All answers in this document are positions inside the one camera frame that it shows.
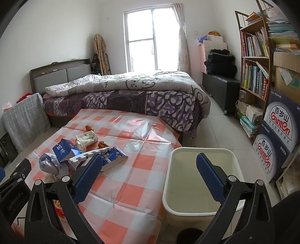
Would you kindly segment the person's left hand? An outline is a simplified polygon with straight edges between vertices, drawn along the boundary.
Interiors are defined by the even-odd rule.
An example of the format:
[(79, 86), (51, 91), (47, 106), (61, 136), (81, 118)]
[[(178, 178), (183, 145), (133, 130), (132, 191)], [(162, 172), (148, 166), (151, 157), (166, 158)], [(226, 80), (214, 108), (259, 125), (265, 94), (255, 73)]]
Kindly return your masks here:
[(17, 225), (16, 223), (13, 223), (11, 225), (12, 229), (15, 231), (16, 235), (18, 236), (18, 238), (24, 242), (24, 231), (22, 230), (22, 228)]

